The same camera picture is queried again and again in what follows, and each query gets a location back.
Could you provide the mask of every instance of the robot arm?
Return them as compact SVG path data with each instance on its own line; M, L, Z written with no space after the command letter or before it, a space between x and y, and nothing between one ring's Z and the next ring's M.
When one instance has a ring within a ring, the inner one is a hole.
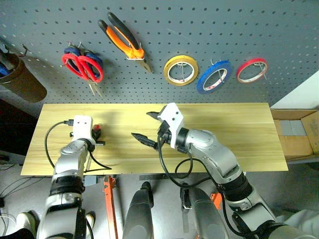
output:
M46 200L37 239L84 239L85 210L82 209L84 163L95 148L90 116L75 116L72 141L60 150L50 195Z
M240 232L227 223L234 233L263 239L313 238L295 228L276 223L265 201L249 184L233 152L220 144L212 132L184 128L183 115L175 103L167 104L159 113L147 114L161 121L158 130L161 144L165 142L179 152L191 153L205 165L226 203L234 211L232 219ZM132 135L141 143L160 150L161 145L146 136Z

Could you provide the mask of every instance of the white wall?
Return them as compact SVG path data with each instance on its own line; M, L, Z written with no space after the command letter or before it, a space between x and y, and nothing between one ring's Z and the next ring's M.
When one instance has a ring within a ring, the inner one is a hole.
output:
M275 103L272 109L317 109L319 107L319 71Z

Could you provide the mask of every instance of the yellow tape roll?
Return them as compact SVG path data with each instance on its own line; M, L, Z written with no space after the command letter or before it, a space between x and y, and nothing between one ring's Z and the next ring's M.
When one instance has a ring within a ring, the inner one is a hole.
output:
M192 72L188 77L186 77L184 80L179 80L179 79L174 79L171 75L169 75L170 70L175 65L182 65L182 64L187 64L192 68ZM184 56L184 55L174 56L173 58L170 58L164 66L165 79L170 84L175 86L184 86L191 83L193 80L195 80L195 78L197 77L197 74L198 74L197 62L190 56Z

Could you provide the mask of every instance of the orange stand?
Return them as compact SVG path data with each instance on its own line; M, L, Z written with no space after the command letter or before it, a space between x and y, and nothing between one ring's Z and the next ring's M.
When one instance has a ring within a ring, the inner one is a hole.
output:
M220 193L212 193L210 195L211 201L214 203L217 210L220 210L220 204L222 202L221 194Z
M104 177L104 195L106 213L109 223L110 239L118 239L118 230L116 226L116 217L113 201L113 188L115 187L115 183L115 178L112 178L111 176Z

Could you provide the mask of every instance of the cardboard box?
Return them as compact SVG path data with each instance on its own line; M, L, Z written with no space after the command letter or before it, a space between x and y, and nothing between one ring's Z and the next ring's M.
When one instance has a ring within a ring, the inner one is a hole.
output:
M319 111L301 119L314 154L319 154Z
M317 110L273 110L271 113L287 161L319 154L319 112ZM307 136L283 135L281 120L301 120Z

